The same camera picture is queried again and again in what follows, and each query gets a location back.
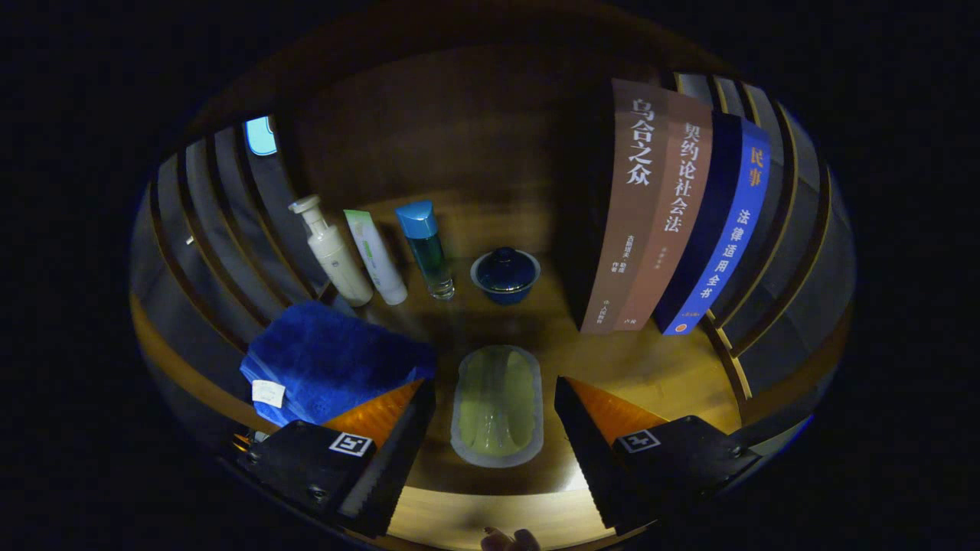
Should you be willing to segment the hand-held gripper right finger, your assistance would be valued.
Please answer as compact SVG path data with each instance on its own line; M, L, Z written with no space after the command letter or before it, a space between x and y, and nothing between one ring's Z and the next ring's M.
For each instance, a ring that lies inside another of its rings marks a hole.
M603 524L619 536L690 513L760 461L700 416L668 421L571 377L557 379L554 410Z

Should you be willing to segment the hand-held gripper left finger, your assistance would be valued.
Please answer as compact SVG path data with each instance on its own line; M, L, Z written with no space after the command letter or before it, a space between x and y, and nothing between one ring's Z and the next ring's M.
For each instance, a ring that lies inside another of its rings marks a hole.
M385 536L436 405L423 379L334 419L294 421L236 458L249 481L315 522Z

